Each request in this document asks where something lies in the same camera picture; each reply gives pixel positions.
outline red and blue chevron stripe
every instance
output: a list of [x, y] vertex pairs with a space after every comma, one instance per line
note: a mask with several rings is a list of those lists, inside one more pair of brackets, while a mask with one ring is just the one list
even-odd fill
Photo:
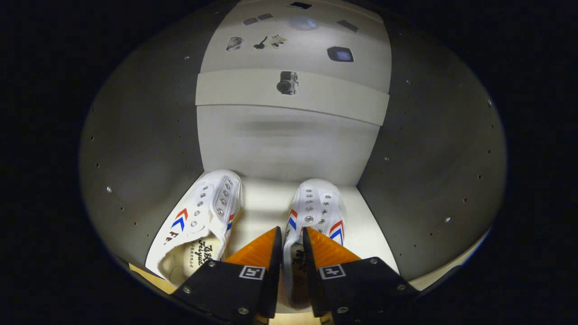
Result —
[[335, 238], [339, 237], [339, 242], [343, 246], [343, 240], [345, 239], [345, 231], [343, 231], [343, 220], [334, 224], [329, 230], [329, 238], [337, 242]]
[[289, 221], [287, 224], [290, 224], [294, 230], [297, 230], [297, 212], [291, 209], [291, 213], [289, 214]]
[[233, 219], [234, 218], [235, 218], [235, 215], [229, 216], [229, 223], [227, 224], [227, 230], [231, 229], [231, 227], [233, 226]]

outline small picture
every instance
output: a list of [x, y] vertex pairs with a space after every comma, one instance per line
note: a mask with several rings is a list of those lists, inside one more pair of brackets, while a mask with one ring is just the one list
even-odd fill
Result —
[[273, 48], [278, 49], [281, 44], [285, 44], [286, 40], [287, 39], [282, 38], [281, 36], [279, 36], [279, 34], [277, 34], [269, 38], [269, 44], [271, 44]]
[[282, 71], [281, 81], [277, 83], [277, 90], [283, 95], [295, 95], [297, 87], [299, 87], [299, 80], [297, 73], [293, 71]]
[[238, 50], [241, 48], [241, 44], [243, 44], [243, 39], [237, 36], [233, 36], [229, 38], [229, 42], [227, 43], [227, 52], [232, 52], [234, 50]]

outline white panel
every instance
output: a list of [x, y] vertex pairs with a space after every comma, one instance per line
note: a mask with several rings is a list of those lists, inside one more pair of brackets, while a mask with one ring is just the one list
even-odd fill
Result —
[[[237, 4], [213, 34], [201, 73], [253, 68], [306, 71], [389, 93], [390, 41], [377, 15], [337, 0], [315, 1], [307, 10], [288, 8], [289, 3], [262, 0]], [[265, 13], [273, 17], [247, 26], [243, 24], [246, 19]], [[292, 29], [287, 22], [294, 15], [311, 17], [319, 27], [310, 31]], [[353, 32], [336, 23], [340, 20], [347, 20], [359, 29]], [[262, 50], [253, 48], [266, 36], [276, 34], [287, 39], [278, 49], [270, 45]], [[227, 52], [227, 42], [232, 36], [241, 37], [244, 42], [239, 50]], [[327, 49], [334, 46], [351, 49], [354, 62], [330, 60]]]
[[[231, 230], [229, 254], [234, 254], [273, 227], [281, 227], [283, 233], [291, 201], [300, 184], [246, 177], [241, 177], [241, 181], [244, 189], [243, 214]], [[339, 186], [339, 191], [347, 210], [344, 247], [361, 258], [377, 256], [399, 273], [391, 249], [357, 188]], [[279, 292], [277, 313], [307, 311], [311, 311], [311, 307], [296, 310], [288, 306]]]
[[195, 103], [304, 109], [382, 125], [389, 95], [341, 79], [296, 71], [295, 95], [277, 91], [280, 70], [242, 69], [201, 73]]
[[359, 181], [379, 131], [343, 117], [255, 106], [199, 106], [197, 123], [205, 170], [351, 186]]

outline canvas shoe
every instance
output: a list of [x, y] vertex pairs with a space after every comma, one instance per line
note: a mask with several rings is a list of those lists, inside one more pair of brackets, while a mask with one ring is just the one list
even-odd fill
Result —
[[341, 193], [330, 182], [309, 179], [297, 189], [285, 230], [282, 268], [284, 292], [293, 307], [309, 305], [303, 228], [311, 227], [343, 245], [345, 216]]
[[241, 179], [219, 170], [185, 193], [149, 249], [146, 268], [179, 287], [209, 260], [221, 260], [243, 204]]

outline curved gray wall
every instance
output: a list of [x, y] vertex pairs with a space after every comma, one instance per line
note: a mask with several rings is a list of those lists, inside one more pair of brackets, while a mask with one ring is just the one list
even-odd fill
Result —
[[[235, 3], [215, 3], [141, 45], [108, 78], [87, 117], [80, 180], [88, 213], [111, 252], [139, 268], [162, 220], [203, 172], [197, 74]], [[503, 193], [505, 141], [488, 94], [464, 63], [383, 17], [390, 103], [358, 188], [411, 280], [487, 231]]]

